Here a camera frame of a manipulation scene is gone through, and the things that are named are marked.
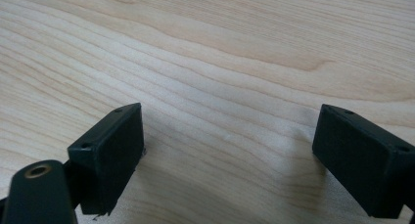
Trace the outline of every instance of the wooden surface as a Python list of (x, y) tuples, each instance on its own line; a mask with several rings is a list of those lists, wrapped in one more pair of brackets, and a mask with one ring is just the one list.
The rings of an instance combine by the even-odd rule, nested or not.
[(0, 0), (0, 196), (141, 102), (148, 154), (110, 217), (373, 219), (312, 155), (321, 104), (415, 144), (415, 0)]

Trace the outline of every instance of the black plastic part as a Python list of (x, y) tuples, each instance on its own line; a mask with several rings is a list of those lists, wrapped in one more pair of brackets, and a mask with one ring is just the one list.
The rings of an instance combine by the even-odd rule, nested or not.
[(110, 112), (68, 152), (72, 206), (80, 202), (84, 214), (110, 214), (144, 152), (141, 105)]
[(312, 146), (370, 216), (414, 209), (415, 148), (360, 115), (323, 105)]
[(2, 223), (77, 223), (60, 162), (40, 161), (15, 174)]

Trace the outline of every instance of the wooden table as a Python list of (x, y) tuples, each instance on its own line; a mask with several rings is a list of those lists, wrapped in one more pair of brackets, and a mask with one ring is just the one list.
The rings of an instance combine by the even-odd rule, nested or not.
[(0, 196), (141, 102), (148, 154), (80, 223), (408, 223), (312, 155), (323, 103), (415, 144), (415, 0), (0, 0)]

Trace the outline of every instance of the light wood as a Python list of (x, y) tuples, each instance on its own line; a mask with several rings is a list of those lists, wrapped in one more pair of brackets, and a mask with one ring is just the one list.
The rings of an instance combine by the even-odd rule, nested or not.
[(148, 154), (80, 223), (408, 223), (311, 143), (326, 103), (415, 144), (415, 0), (0, 0), (0, 197), (136, 102)]

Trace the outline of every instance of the hole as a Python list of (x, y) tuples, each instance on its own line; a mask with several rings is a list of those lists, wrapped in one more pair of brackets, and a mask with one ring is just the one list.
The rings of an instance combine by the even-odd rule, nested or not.
[(92, 147), (92, 144), (90, 143), (82, 144), (80, 146), (81, 149), (90, 149), (91, 147)]
[(408, 149), (406, 147), (403, 147), (403, 146), (397, 146), (397, 149), (400, 150), (400, 151), (406, 152), (406, 153), (408, 153), (410, 151), (410, 149)]
[(34, 166), (31, 169), (29, 169), (24, 174), (24, 177), (26, 177), (28, 179), (37, 178), (37, 177), (45, 175), (50, 170), (52, 170), (52, 167), (49, 164), (46, 164), (46, 163), (45, 164), (40, 164), (40, 165)]

